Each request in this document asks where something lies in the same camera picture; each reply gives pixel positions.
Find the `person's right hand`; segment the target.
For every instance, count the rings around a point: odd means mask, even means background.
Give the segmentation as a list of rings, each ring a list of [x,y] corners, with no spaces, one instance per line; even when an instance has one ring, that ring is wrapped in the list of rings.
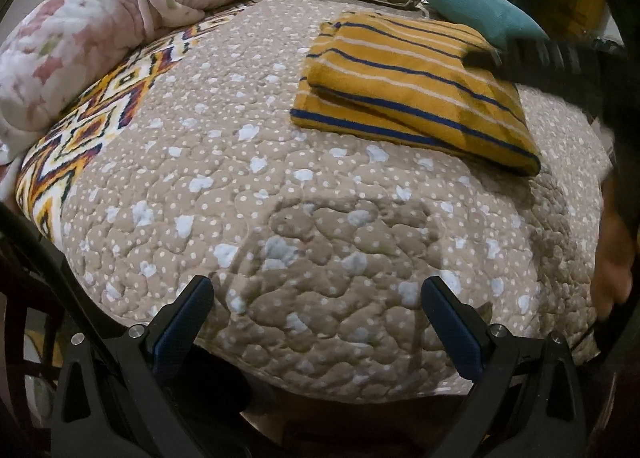
[[[597,319],[604,321],[616,304],[630,296],[637,246],[616,209],[614,174],[603,180],[601,191],[603,207],[590,295]]]

